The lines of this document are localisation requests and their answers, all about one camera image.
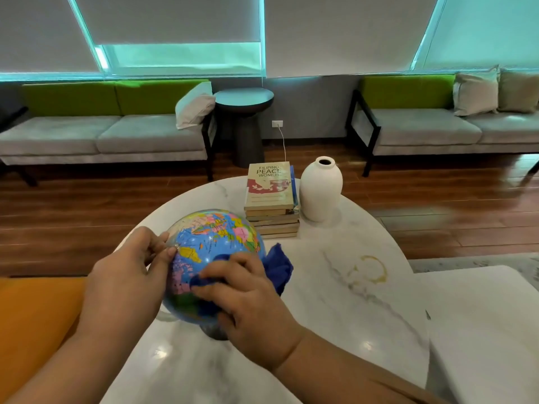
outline wooden floor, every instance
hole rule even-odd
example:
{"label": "wooden floor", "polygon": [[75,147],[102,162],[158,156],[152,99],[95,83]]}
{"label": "wooden floor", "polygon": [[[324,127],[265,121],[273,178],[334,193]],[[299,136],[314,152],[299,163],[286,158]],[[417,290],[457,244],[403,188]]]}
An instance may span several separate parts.
{"label": "wooden floor", "polygon": [[[301,176],[318,155],[334,157],[343,194],[368,210],[407,258],[539,251],[539,155],[400,157],[361,177],[363,159],[343,144],[290,146]],[[266,148],[282,160],[282,148]],[[83,275],[162,203],[206,183],[182,163],[31,168],[29,188],[0,177],[0,275]],[[220,153],[215,178],[246,174]]]}

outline white vase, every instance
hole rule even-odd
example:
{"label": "white vase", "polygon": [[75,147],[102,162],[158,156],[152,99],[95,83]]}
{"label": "white vase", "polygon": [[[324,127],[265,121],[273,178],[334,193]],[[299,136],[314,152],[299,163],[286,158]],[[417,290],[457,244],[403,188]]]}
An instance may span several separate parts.
{"label": "white vase", "polygon": [[331,217],[341,191],[341,170],[331,157],[320,156],[301,175],[301,211],[308,219],[322,222]]}

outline green backrest cushion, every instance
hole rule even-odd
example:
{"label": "green backrest cushion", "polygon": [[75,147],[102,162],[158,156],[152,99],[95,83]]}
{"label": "green backrest cushion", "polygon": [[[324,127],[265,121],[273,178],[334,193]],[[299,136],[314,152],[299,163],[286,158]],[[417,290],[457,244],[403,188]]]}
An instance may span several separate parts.
{"label": "green backrest cushion", "polygon": [[176,103],[206,79],[167,81],[120,81],[116,93],[122,115],[175,113]]}
{"label": "green backrest cushion", "polygon": [[29,83],[22,92],[34,116],[120,115],[114,82]]}
{"label": "green backrest cushion", "polygon": [[360,91],[372,109],[450,109],[455,75],[369,75]]}

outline orange cushion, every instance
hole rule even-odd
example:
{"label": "orange cushion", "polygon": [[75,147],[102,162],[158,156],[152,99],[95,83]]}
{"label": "orange cushion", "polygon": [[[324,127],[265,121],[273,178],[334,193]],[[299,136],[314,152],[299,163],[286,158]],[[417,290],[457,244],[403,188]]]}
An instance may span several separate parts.
{"label": "orange cushion", "polygon": [[57,351],[77,319],[85,278],[0,278],[0,402]]}

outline throw pillow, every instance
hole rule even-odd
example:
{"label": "throw pillow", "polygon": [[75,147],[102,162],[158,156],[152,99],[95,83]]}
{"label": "throw pillow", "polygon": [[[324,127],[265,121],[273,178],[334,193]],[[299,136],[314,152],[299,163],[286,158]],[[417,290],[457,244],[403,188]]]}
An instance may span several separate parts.
{"label": "throw pillow", "polygon": [[457,116],[495,112],[498,107],[497,68],[485,73],[457,73],[453,103]]}
{"label": "throw pillow", "polygon": [[535,112],[539,102],[539,74],[502,69],[499,95],[498,109],[502,112]]}
{"label": "throw pillow", "polygon": [[199,83],[176,103],[176,127],[180,130],[199,125],[214,107],[211,82]]}

